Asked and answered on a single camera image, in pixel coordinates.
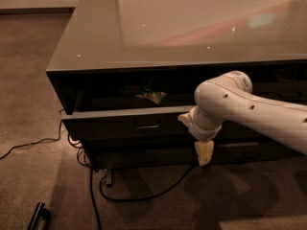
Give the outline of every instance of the black object on floor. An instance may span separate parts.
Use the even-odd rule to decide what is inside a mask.
[[[39,223],[42,219],[47,220],[51,217],[50,212],[44,208],[45,204],[42,202],[39,202],[35,208],[35,211],[33,212],[31,221],[28,226],[28,230],[35,230],[39,226]]]

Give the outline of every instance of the drawer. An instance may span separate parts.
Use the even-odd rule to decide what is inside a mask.
[[[94,112],[62,116],[73,140],[112,140],[183,135],[187,128],[177,120],[193,106],[155,107]]]
[[[253,94],[263,98],[300,104],[307,101],[306,88],[306,80],[255,83]]]
[[[186,133],[183,135],[153,135],[121,139],[83,140],[83,146],[93,151],[115,151],[135,150],[144,147],[160,148],[161,146],[180,145],[184,143],[194,144],[195,141],[195,138],[186,130]]]
[[[100,97],[92,93],[80,91],[75,103],[74,111],[104,111],[135,108],[153,108],[167,106],[186,106],[194,104],[194,91],[189,94],[168,94],[160,104],[153,103],[139,97]]]
[[[190,164],[198,161],[194,144],[95,153],[98,169]]]

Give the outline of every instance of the drawer front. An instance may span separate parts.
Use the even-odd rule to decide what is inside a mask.
[[[194,144],[195,138],[186,131],[179,135],[154,135],[121,139],[100,139],[83,140],[83,146],[91,150],[115,151],[115,150],[136,150],[138,148],[153,147],[153,149],[163,146],[169,147],[174,144]]]
[[[192,143],[190,146],[163,149],[101,152],[95,155],[95,161],[99,169],[122,169],[190,164],[196,163],[198,157]]]
[[[193,106],[161,107],[76,113],[63,117],[74,140],[111,140],[183,135],[187,128],[177,120]]]

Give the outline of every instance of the drawer handle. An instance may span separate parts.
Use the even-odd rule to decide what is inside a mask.
[[[152,128],[159,128],[161,126],[160,123],[158,123],[157,125],[153,125],[153,126],[139,126],[138,124],[134,124],[134,127],[137,129],[152,129]]]

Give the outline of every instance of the cabinet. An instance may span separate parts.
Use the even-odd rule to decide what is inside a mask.
[[[125,7],[123,1],[130,3]],[[66,112],[62,120],[96,170],[197,161],[194,138],[177,116],[193,107],[194,90],[202,81],[228,71],[246,72],[255,95],[307,103],[307,35],[301,27],[307,22],[306,3],[285,11],[269,6],[265,12],[273,20],[259,26],[250,26],[250,18],[261,18],[263,8],[229,17],[217,7],[220,19],[211,19],[213,24],[196,19],[184,29],[179,14],[163,17],[161,6],[154,6],[157,0],[143,2],[146,6],[142,0],[81,0],[47,69]],[[127,16],[136,16],[134,3],[148,11],[143,24],[127,24]],[[202,11],[189,11],[194,7],[179,13],[201,16]],[[170,33],[174,20],[182,23],[180,34]],[[167,34],[155,32],[164,29]],[[144,98],[161,93],[166,96],[160,103]],[[227,144],[247,150],[239,160],[257,159],[253,154],[259,147],[273,148],[278,157],[278,144],[230,122],[215,141],[216,154],[225,151],[224,161],[237,156]]]

